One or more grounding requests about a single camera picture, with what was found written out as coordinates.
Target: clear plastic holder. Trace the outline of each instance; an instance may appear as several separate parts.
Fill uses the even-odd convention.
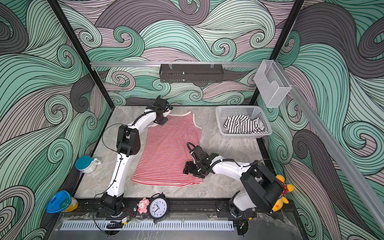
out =
[[[253,78],[267,108],[277,108],[291,90],[283,66],[275,60],[263,60]]]

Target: gray marble surface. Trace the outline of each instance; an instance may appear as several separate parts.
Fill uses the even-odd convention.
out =
[[[129,124],[142,114],[144,109],[145,107],[118,106],[115,108],[108,126],[115,123]],[[189,111],[195,114],[195,123],[202,128],[200,146],[208,154],[215,152],[225,158],[233,158],[240,162],[262,159],[256,139],[222,138],[217,127],[215,107],[176,106],[171,114],[185,114]],[[105,144],[112,149],[116,149],[119,126],[110,127],[104,134]],[[209,174],[202,183],[184,187],[152,186],[131,182],[131,177],[144,151],[147,129],[140,133],[141,149],[133,158],[129,169],[124,186],[124,197],[148,197],[157,192],[164,192],[167,197],[232,197],[237,190],[244,189],[241,182],[221,174]],[[107,149],[100,141],[93,157],[99,158],[103,163],[98,165],[94,172],[84,175],[77,189],[76,198],[94,197],[95,194],[105,191],[111,181],[117,154]]]

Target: aluminum rail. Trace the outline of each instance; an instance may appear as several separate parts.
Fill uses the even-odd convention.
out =
[[[155,61],[94,61],[90,62],[92,68],[159,68],[161,64],[221,64],[223,68],[258,68],[261,62],[155,62]]]

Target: green swirl wall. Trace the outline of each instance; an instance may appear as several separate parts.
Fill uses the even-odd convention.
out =
[[[384,1],[304,5],[278,61],[384,200]],[[384,234],[290,94],[263,107],[277,172],[295,186],[310,239],[384,239]]]
[[[91,61],[269,59],[293,0],[59,0]],[[99,68],[115,105],[248,104],[257,69],[230,68],[222,83],[161,83],[159,68]]]
[[[43,239],[110,108],[46,0],[0,3],[0,239]]]

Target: gray plastic basket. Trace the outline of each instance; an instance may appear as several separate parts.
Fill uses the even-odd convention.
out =
[[[259,118],[266,127],[267,133],[262,134],[229,134],[228,130],[224,128],[224,122],[228,116],[247,115],[251,120]],[[260,138],[263,136],[271,135],[272,129],[266,115],[259,106],[218,106],[216,107],[216,120],[217,126],[221,135],[227,138]]]

